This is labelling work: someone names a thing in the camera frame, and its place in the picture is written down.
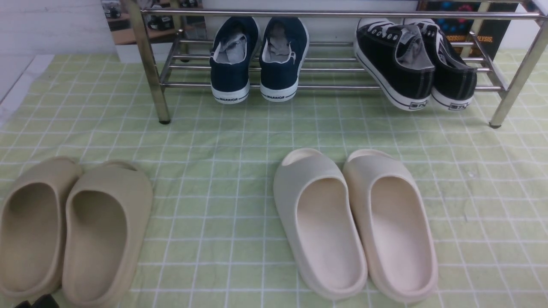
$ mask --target slide sandal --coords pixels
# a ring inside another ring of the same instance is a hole
[[[274,176],[274,202],[308,287],[332,300],[362,290],[367,264],[337,165],[314,149],[289,153]]]
[[[36,300],[61,285],[65,202],[82,169],[68,157],[33,166],[12,184],[0,212],[0,292]]]
[[[111,307],[129,289],[152,207],[145,173],[124,161],[86,172],[67,200],[63,293],[78,307]]]
[[[375,150],[350,154],[342,172],[371,279],[393,300],[426,299],[436,288],[438,263],[411,173],[400,161]]]

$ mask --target sole logo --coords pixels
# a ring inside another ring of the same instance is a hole
[[[464,110],[464,109],[466,109],[466,107],[468,107],[469,104],[470,104],[469,102],[467,102],[466,104],[461,104],[461,105],[451,104],[451,105],[449,105],[449,110],[453,110],[453,111]]]
[[[411,105],[409,105],[409,109],[411,109],[411,110],[422,109],[422,108],[426,107],[426,103],[427,103],[427,101],[413,102],[413,103],[411,103]]]
[[[265,96],[268,99],[284,99],[284,98],[286,98],[285,96],[269,96],[269,95],[265,95]]]
[[[224,98],[219,98],[219,100],[222,100],[222,101],[237,101],[239,99],[224,99]]]

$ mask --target shoe rack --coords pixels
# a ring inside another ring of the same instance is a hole
[[[172,70],[209,70],[207,64],[192,64],[193,60],[208,60],[209,55],[194,55],[189,54],[189,45],[191,44],[206,44],[212,45],[212,41],[187,39],[184,33],[184,23],[186,16],[253,16],[253,17],[274,17],[274,16],[293,16],[293,17],[311,17],[311,18],[447,18],[447,19],[472,19],[471,31],[466,42],[453,43],[454,47],[461,47],[461,56],[465,62],[479,63],[481,67],[478,73],[486,73],[492,82],[492,85],[477,85],[477,92],[497,92],[501,98],[499,106],[493,114],[489,125],[492,128],[501,127],[506,115],[516,101],[518,94],[521,92],[525,82],[529,78],[534,66],[542,56],[546,45],[548,44],[548,19],[546,11],[540,5],[540,0],[472,0],[469,2],[482,2],[477,12],[363,12],[363,11],[327,11],[327,10],[209,10],[209,9],[186,9],[179,6],[178,0],[170,0],[171,7],[163,9],[141,9],[137,0],[127,0],[127,8],[130,14],[130,20],[133,25],[133,31],[142,63],[145,68],[146,77],[154,100],[158,119],[162,124],[169,124],[171,117],[167,105],[165,103],[164,91],[166,88],[209,88],[210,84],[203,82],[170,82],[169,77]],[[525,12],[525,13],[508,13],[508,12],[487,12],[489,2],[504,2],[504,3],[522,3],[525,8],[532,2],[541,11],[540,12]],[[171,50],[168,54],[167,61],[161,72],[158,71],[152,47],[150,45],[150,37],[146,31],[146,25],[143,17],[145,15],[173,15],[177,36]],[[480,29],[481,22],[485,19],[491,20],[534,20],[540,26],[539,32],[536,34],[533,43],[527,51],[523,61],[521,62],[516,74],[510,84],[507,84],[499,69],[495,66],[492,59],[487,55],[481,42],[478,40],[476,33]],[[314,42],[310,43],[311,47],[352,47],[352,42]],[[471,48],[477,46],[481,52],[480,57],[470,57]],[[355,58],[306,58],[306,62],[328,62],[328,63],[344,63],[355,62]],[[348,67],[330,67],[330,68],[303,68],[302,72],[353,72],[360,71],[362,68]],[[259,88],[258,84],[251,84],[251,88]],[[378,90],[376,84],[370,85],[320,85],[320,84],[300,84],[299,90]]]

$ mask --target green checkered cloth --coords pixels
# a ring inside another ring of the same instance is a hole
[[[523,56],[501,52],[496,60],[511,77]],[[140,165],[155,199],[120,307],[403,307],[371,282],[336,303],[311,292],[273,203],[272,177],[292,149],[313,147],[342,164],[350,152],[373,148],[404,162],[430,219],[438,292],[416,307],[547,307],[547,71],[544,57],[498,130],[487,126],[495,93],[477,93],[463,112],[432,105],[409,113],[380,92],[300,91],[288,103],[252,92],[243,104],[220,105],[208,89],[168,89],[173,121],[163,126],[141,64],[56,56],[0,128],[0,196],[55,155],[84,169],[108,159]],[[207,82],[208,75],[173,79]],[[301,76],[302,83],[368,80],[365,73]],[[68,307],[61,292],[55,297]]]

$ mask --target white wall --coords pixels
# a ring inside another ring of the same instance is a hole
[[[0,54],[114,51],[100,0],[0,0]]]
[[[382,0],[204,0],[204,5],[210,8],[414,10],[416,3]],[[220,20],[208,19],[208,27],[218,27]],[[356,24],[355,19],[310,19],[305,22],[312,39],[328,41],[349,41]],[[261,21],[263,28],[265,24],[266,19]],[[537,29],[532,21],[512,21],[501,48],[527,48]],[[0,55],[114,51],[100,0],[0,0]]]

